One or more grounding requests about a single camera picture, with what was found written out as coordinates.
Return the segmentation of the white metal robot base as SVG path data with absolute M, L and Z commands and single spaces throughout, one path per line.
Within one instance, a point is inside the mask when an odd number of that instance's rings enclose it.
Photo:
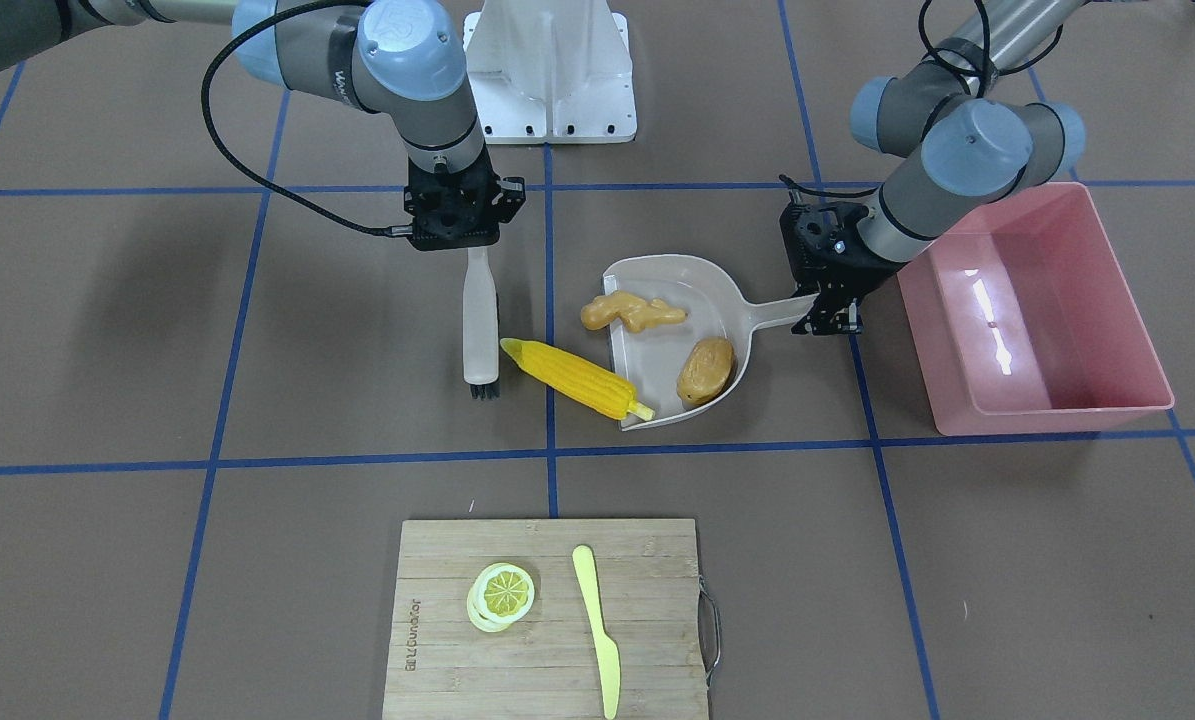
M 489 144 L 637 137 L 629 19 L 606 1 L 486 1 L 462 47 Z

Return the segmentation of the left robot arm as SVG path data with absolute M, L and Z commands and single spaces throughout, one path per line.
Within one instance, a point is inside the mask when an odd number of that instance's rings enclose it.
M 857 334 L 863 301 L 978 208 L 1050 181 L 1081 158 L 1086 129 L 1062 101 L 991 100 L 1003 76 L 1058 47 L 1077 1 L 980 1 L 923 59 L 877 76 L 850 106 L 850 131 L 897 170 L 868 191 L 811 190 L 785 178 L 779 224 L 795 296 L 811 297 L 795 334 Z

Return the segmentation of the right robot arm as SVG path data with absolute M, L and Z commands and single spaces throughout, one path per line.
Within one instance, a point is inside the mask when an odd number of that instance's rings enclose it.
M 466 55 L 437 1 L 0 1 L 0 72 L 93 29 L 146 20 L 229 27 L 201 81 L 201 117 L 219 154 L 272 193 L 329 215 L 227 149 L 210 91 L 228 59 L 265 82 L 392 119 L 407 155 L 410 222 L 358 233 L 419 251 L 478 250 L 523 205 L 523 179 L 498 176 L 489 160 Z

